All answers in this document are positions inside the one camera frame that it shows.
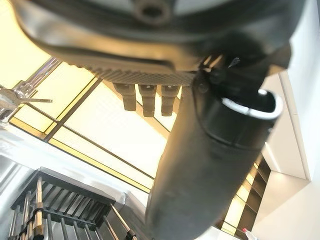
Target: metal rod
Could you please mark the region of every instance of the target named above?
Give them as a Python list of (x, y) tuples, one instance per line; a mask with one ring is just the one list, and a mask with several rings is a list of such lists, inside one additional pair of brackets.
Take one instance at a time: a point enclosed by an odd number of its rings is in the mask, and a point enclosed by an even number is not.
[(98, 211), (96, 211), (96, 214), (92, 220), (93, 222), (95, 222), (99, 218), (99, 216), (103, 213), (105, 208), (106, 208), (105, 205), (101, 205), (101, 207), (98, 209)]
[[(49, 183), (47, 182), (43, 182), (42, 183), (42, 186), (41, 186), (41, 189), (42, 189), (42, 192), (46, 189), (46, 187), (48, 187)], [(36, 198), (36, 195), (37, 195), (37, 190), (34, 191), (34, 194), (32, 194), (32, 199), (31, 199), (31, 202), (33, 202), (33, 200), (35, 200)]]
[(98, 213), (98, 210), (100, 210), (100, 203), (99, 202), (96, 202), (93, 206), (92, 206), (92, 208), (89, 210), (89, 214), (88, 214), (88, 216), (86, 216), (86, 218), (85, 218), (85, 220), (89, 220), (91, 217), (92, 217), (92, 215), (94, 214), (94, 213)]
[(88, 225), (84, 225), (84, 230), (85, 230), (85, 233), (86, 233), (86, 237), (88, 238), (88, 240), (92, 240), (92, 237), (90, 235), (90, 230), (89, 230), (89, 227)]
[(29, 97), (37, 86), (39, 86), (61, 63), (62, 61), (59, 61), (54, 57), (49, 58), (34, 74), (23, 82), (17, 90), (21, 91), (26, 97)]
[(121, 215), (119, 214), (119, 212), (116, 210), (116, 208), (110, 204), (111, 209), (113, 210), (113, 212), (115, 213), (115, 215), (118, 217), (118, 219), (120, 220), (121, 224), (124, 226), (125, 230), (127, 232), (129, 232), (130, 227), (127, 225), (127, 223), (125, 222), (125, 220), (121, 217)]
[[(30, 204), (30, 196), (31, 196), (31, 191), (28, 191), (25, 195), (24, 199), (24, 207), (23, 207), (23, 214), (22, 214), (22, 227), (24, 229), (25, 224), (28, 221), (29, 218), (29, 204)], [(26, 240), (26, 233), (23, 232), (21, 235), (22, 240)]]
[(48, 227), (48, 240), (54, 240), (54, 235), (52, 234), (51, 214), (47, 215), (46, 223)]
[(22, 215), (22, 224), (26, 224), (29, 218), (29, 204), (30, 204), (30, 195), (31, 192), (28, 191), (26, 193), (25, 199), (24, 199), (24, 207), (23, 207), (23, 215)]
[(73, 213), (71, 214), (71, 217), (73, 217), (79, 210), (79, 208), (81, 207), (82, 203), (85, 201), (86, 197), (84, 196), (81, 201), (79, 202), (78, 206), (76, 206), (75, 210), (73, 211)]
[(95, 235), (98, 238), (98, 240), (104, 240), (102, 235), (101, 235), (101, 233), (100, 233), (100, 231), (98, 229), (96, 229), (94, 232), (95, 232)]
[(59, 212), (60, 209), (62, 208), (62, 206), (64, 205), (65, 201), (70, 197), (70, 195), (72, 194), (72, 191), (69, 191), (64, 198), (61, 200), (61, 203), (59, 204), (59, 206), (57, 207), (57, 209), (55, 210), (55, 212)]
[(13, 219), (12, 219), (12, 223), (10, 226), (9, 238), (15, 236), (15, 230), (16, 230), (16, 225), (17, 225), (17, 220), (18, 220), (17, 216), (18, 216), (19, 212), (20, 212), (20, 205), (17, 205), (14, 210)]
[(89, 208), (90, 204), (92, 204), (93, 200), (90, 199), (90, 201), (86, 204), (86, 206), (84, 207), (84, 209), (82, 210), (82, 212), (79, 215), (79, 218), (82, 218), (82, 216), (85, 214), (85, 211)]
[(106, 224), (106, 226), (107, 226), (107, 228), (108, 228), (111, 236), (113, 237), (113, 239), (114, 239), (114, 240), (119, 240), (119, 238), (117, 237), (115, 231), (114, 231), (113, 228), (111, 227), (111, 225), (110, 225), (108, 219), (106, 218), (106, 216), (103, 216), (102, 218), (103, 218), (103, 221), (105, 222), (105, 224)]
[(64, 218), (61, 218), (61, 227), (62, 227), (63, 239), (64, 240), (69, 240), (68, 234), (67, 234), (67, 229), (66, 229), (66, 223), (65, 223), (65, 219)]
[(92, 86), (82, 95), (82, 97), (71, 107), (71, 109), (63, 116), (63, 118), (57, 123), (57, 125), (49, 132), (44, 138), (47, 143), (57, 133), (57, 131), (66, 123), (72, 114), (80, 107), (80, 105), (87, 99), (87, 97), (96, 89), (96, 87), (102, 82), (102, 78), (98, 78)]
[(75, 221), (73, 222), (73, 228), (74, 228), (76, 240), (80, 240), (79, 228)]
[[(43, 202), (42, 202), (42, 177), (38, 178), (36, 183), (36, 194), (35, 194), (35, 207), (43, 209)], [(42, 221), (42, 211), (38, 210), (34, 216), (34, 225), (33, 225), (33, 235), (34, 236), (44, 236), (44, 226)]]
[(33, 238), (33, 228), (34, 228), (34, 222), (31, 221), (28, 224), (28, 234), (27, 234), (28, 240), (32, 240), (32, 238)]
[(52, 201), (49, 204), (49, 207), (48, 207), (49, 209), (55, 204), (56, 200), (60, 197), (60, 195), (62, 194), (63, 191), (64, 191), (64, 189), (61, 188), (59, 190), (59, 192), (57, 193), (57, 195), (54, 196), (54, 198), (52, 199)]
[(48, 192), (48, 193), (45, 195), (45, 197), (43, 198), (43, 200), (42, 200), (43, 203), (48, 199), (48, 197), (52, 194), (52, 192), (53, 192), (56, 188), (57, 188), (57, 186), (55, 186), (55, 185), (53, 185), (53, 186), (51, 187), (51, 189), (49, 190), (49, 192)]
[(67, 213), (68, 213), (68, 211), (69, 211), (70, 208), (73, 206), (73, 204), (74, 204), (75, 201), (78, 199), (78, 197), (79, 197), (79, 194), (76, 194), (76, 195), (73, 197), (73, 199), (71, 200), (69, 206), (66, 208), (66, 210), (64, 211), (63, 214), (67, 214)]

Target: ceiling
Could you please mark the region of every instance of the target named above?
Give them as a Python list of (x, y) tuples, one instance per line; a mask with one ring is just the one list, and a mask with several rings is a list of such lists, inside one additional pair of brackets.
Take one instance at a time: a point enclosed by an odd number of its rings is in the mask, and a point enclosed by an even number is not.
[[(0, 27), (5, 33), (0, 44), (0, 66), (3, 69), (0, 84), (12, 88), (31, 76), (50, 56), (24, 36), (6, 0), (0, 0)], [(53, 136), (46, 139), (79, 100), (77, 98), (96, 81), (95, 76), (85, 69), (62, 63), (40, 84), (33, 96), (52, 99), (53, 103), (24, 105), (11, 123), (148, 192), (177, 116), (178, 98), (172, 116), (163, 117), (161, 96), (157, 93), (154, 117), (143, 117), (139, 94), (137, 111), (124, 111), (121, 95), (112, 84), (103, 80)], [(304, 155), (301, 154), (304, 146), (297, 142), (299, 129), (294, 127), (295, 116), (290, 111), (295, 107), (295, 101), (288, 97), (290, 88), (287, 87), (284, 94), (283, 86), (290, 86), (287, 72), (268, 77), (263, 85), (263, 88), (282, 96), (285, 104), (262, 153), (272, 170), (305, 179), (308, 172), (304, 169)]]

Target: white wall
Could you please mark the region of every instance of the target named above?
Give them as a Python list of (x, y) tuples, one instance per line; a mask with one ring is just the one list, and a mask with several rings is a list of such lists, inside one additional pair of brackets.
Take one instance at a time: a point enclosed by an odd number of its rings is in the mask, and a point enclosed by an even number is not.
[(292, 58), (288, 75), (296, 109), (291, 117), (299, 122), (311, 179), (320, 156), (320, 28), (317, 0), (307, 0), (304, 14), (291, 39)]
[(259, 240), (320, 239), (320, 165), (313, 182), (271, 172), (254, 223)]
[(320, 239), (320, 28), (316, 0), (308, 0), (292, 38), (288, 70), (312, 182), (272, 171), (254, 223), (259, 240)]

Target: screw hole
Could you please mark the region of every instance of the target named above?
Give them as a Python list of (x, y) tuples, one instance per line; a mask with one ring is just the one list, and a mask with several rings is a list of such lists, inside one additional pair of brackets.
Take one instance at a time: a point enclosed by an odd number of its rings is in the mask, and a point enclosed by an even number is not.
[(163, 10), (157, 6), (145, 6), (142, 14), (150, 19), (158, 19), (163, 15)]

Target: metal bar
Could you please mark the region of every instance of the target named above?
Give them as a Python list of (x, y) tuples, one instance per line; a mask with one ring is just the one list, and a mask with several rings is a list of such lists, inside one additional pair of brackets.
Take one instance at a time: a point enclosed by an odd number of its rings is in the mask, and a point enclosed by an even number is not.
[[(42, 202), (42, 177), (38, 178), (36, 183), (36, 192), (35, 192), (35, 207), (37, 209), (43, 209), (44, 205)], [(44, 226), (42, 220), (42, 211), (39, 210), (35, 213), (34, 216), (34, 225), (33, 225), (33, 235), (37, 237), (44, 237)]]
[(25, 82), (16, 88), (17, 91), (23, 93), (26, 97), (32, 95), (34, 90), (51, 74), (62, 61), (50, 57), (34, 74), (32, 74)]
[(57, 207), (57, 209), (55, 210), (56, 212), (59, 212), (60, 209), (62, 208), (62, 206), (64, 205), (65, 201), (70, 197), (70, 195), (72, 194), (72, 191), (68, 191), (68, 193), (64, 196), (64, 198), (61, 200), (61, 203), (59, 204), (59, 206)]
[(104, 152), (107, 152), (108, 154), (112, 155), (113, 157), (115, 157), (116, 159), (120, 160), (121, 162), (129, 165), (130, 167), (132, 167), (133, 169), (137, 170), (139, 173), (142, 173), (143, 175), (147, 176), (148, 178), (151, 178), (152, 180), (154, 180), (155, 178), (151, 175), (149, 175), (148, 173), (142, 171), (140, 168), (134, 166), (133, 164), (131, 164), (130, 162), (124, 160), (123, 158), (119, 157), (118, 155), (116, 155), (115, 153), (113, 153), (112, 151), (104, 148), (103, 146), (99, 145), (98, 143), (90, 140), (89, 138), (87, 138), (86, 136), (82, 135), (81, 133), (73, 130), (72, 128), (68, 127), (68, 126), (64, 126), (64, 128), (66, 128), (67, 130), (69, 130), (70, 132), (74, 133), (75, 135), (83, 138), (84, 140), (88, 141), (89, 143), (91, 143), (92, 145), (96, 146), (97, 148), (101, 149)]
[(57, 195), (54, 196), (54, 198), (52, 199), (52, 201), (49, 204), (49, 207), (48, 207), (49, 209), (55, 204), (56, 200), (60, 197), (60, 195), (62, 194), (63, 191), (64, 191), (64, 189), (61, 188), (59, 190), (59, 192), (57, 193)]
[[(42, 183), (42, 187), (41, 187), (41, 189), (42, 189), (42, 192), (47, 188), (49, 186), (49, 183), (47, 183), (47, 182), (43, 182)], [(31, 199), (31, 203), (33, 202), (33, 200), (36, 198), (36, 195), (37, 195), (37, 189), (34, 191), (34, 194), (32, 194), (33, 196), (32, 196), (32, 199)]]
[(77, 222), (75, 221), (73, 222), (73, 228), (74, 228), (76, 240), (80, 240), (79, 228), (78, 228)]
[(63, 239), (69, 240), (64, 218), (61, 218), (61, 227), (62, 227)]
[(87, 199), (85, 196), (81, 199), (81, 201), (79, 202), (78, 206), (76, 206), (75, 210), (73, 211), (73, 213), (71, 214), (71, 217), (73, 217), (79, 210), (79, 208), (81, 207), (81, 205), (83, 204), (83, 202), (85, 201), (85, 199)]
[(20, 205), (16, 206), (15, 210), (14, 210), (14, 214), (13, 214), (13, 219), (12, 219), (12, 223), (10, 226), (10, 231), (9, 231), (9, 238), (12, 238), (15, 236), (15, 230), (16, 230), (16, 225), (17, 225), (17, 216), (18, 213), (20, 212)]
[(43, 200), (42, 200), (43, 203), (48, 199), (48, 197), (50, 196), (50, 194), (52, 194), (52, 192), (53, 192), (56, 188), (57, 188), (57, 186), (55, 186), (55, 185), (53, 185), (53, 186), (51, 187), (51, 189), (49, 190), (49, 192), (48, 192), (48, 193), (45, 195), (45, 197), (43, 198)]
[[(25, 195), (23, 214), (22, 214), (22, 227), (23, 227), (23, 229), (25, 229), (25, 225), (29, 219), (30, 196), (31, 196), (31, 191), (28, 191)], [(21, 239), (26, 240), (26, 232), (22, 233)]]
[(90, 235), (90, 230), (89, 230), (89, 227), (88, 225), (84, 225), (84, 230), (85, 230), (85, 234), (86, 234), (86, 237), (88, 238), (88, 240), (92, 240), (92, 237)]
[(89, 208), (89, 206), (90, 206), (91, 204), (93, 204), (93, 202), (94, 202), (93, 199), (90, 199), (90, 200), (88, 201), (88, 203), (86, 204), (86, 206), (84, 207), (84, 209), (83, 209), (82, 212), (80, 213), (79, 218), (82, 218), (82, 216), (85, 214), (85, 211)]
[(22, 224), (26, 224), (27, 221), (29, 220), (30, 195), (31, 195), (31, 191), (28, 191), (25, 195), (23, 215), (22, 215), (22, 219), (23, 219)]
[(83, 96), (77, 101), (72, 108), (63, 116), (61, 121), (49, 132), (49, 134), (44, 138), (47, 143), (49, 140), (57, 133), (57, 131), (66, 123), (66, 121), (71, 117), (72, 114), (80, 107), (80, 105), (87, 99), (87, 97), (96, 89), (96, 87), (102, 82), (102, 78), (98, 78), (94, 84), (83, 94)]
[(119, 238), (117, 237), (115, 231), (114, 231), (113, 228), (111, 227), (111, 225), (110, 225), (108, 219), (106, 218), (106, 216), (103, 216), (102, 218), (103, 218), (103, 221), (105, 222), (105, 224), (106, 224), (106, 226), (107, 226), (107, 228), (108, 228), (111, 236), (113, 237), (113, 239), (114, 239), (114, 240), (119, 240)]
[(93, 229), (94, 227), (96, 227), (96, 224), (90, 221), (86, 221), (84, 219), (78, 218), (77, 216), (70, 216), (69, 214), (63, 214), (61, 212), (55, 212), (52, 210), (48, 210), (48, 209), (44, 209), (43, 210), (43, 214), (46, 217), (48, 214), (51, 215), (51, 219), (54, 222), (60, 222), (61, 218), (64, 219), (64, 222), (66, 225), (70, 225), (72, 226), (74, 224), (74, 222), (76, 222), (79, 226), (81, 226), (82, 228), (84, 227), (85, 224), (87, 224), (89, 226), (90, 229)]
[(121, 215), (119, 214), (119, 212), (116, 210), (116, 208), (110, 204), (111, 209), (113, 210), (113, 212), (115, 213), (115, 215), (118, 217), (118, 219), (120, 220), (121, 224), (124, 226), (125, 230), (127, 232), (129, 232), (130, 227), (127, 225), (127, 223), (125, 222), (125, 220), (121, 217)]
[(98, 212), (98, 210), (100, 209), (100, 203), (99, 202), (95, 202), (95, 204), (92, 205), (91, 209), (88, 211), (88, 215), (86, 216), (85, 220), (89, 220), (90, 217), (92, 217), (92, 215), (95, 212)]
[(100, 231), (98, 229), (96, 229), (94, 232), (95, 232), (95, 235), (98, 238), (98, 240), (104, 240), (102, 235), (101, 235), (101, 233), (100, 233)]
[(75, 203), (75, 201), (77, 200), (77, 198), (79, 197), (79, 194), (76, 194), (73, 199), (71, 200), (69, 206), (66, 208), (66, 210), (64, 211), (63, 214), (67, 214), (68, 211), (70, 210), (70, 208), (72, 207), (72, 205)]
[(51, 224), (51, 215), (48, 214), (46, 217), (46, 225), (48, 227), (48, 240), (54, 240), (54, 235), (52, 234), (52, 224)]
[(98, 211), (96, 211), (96, 214), (93, 218), (93, 222), (96, 222), (96, 220), (99, 218), (99, 216), (102, 214), (102, 212), (104, 211), (104, 209), (106, 208), (105, 205), (101, 205), (101, 207), (98, 209)]
[(33, 228), (34, 228), (34, 222), (31, 221), (28, 224), (28, 234), (27, 234), (27, 239), (32, 240), (33, 239)]

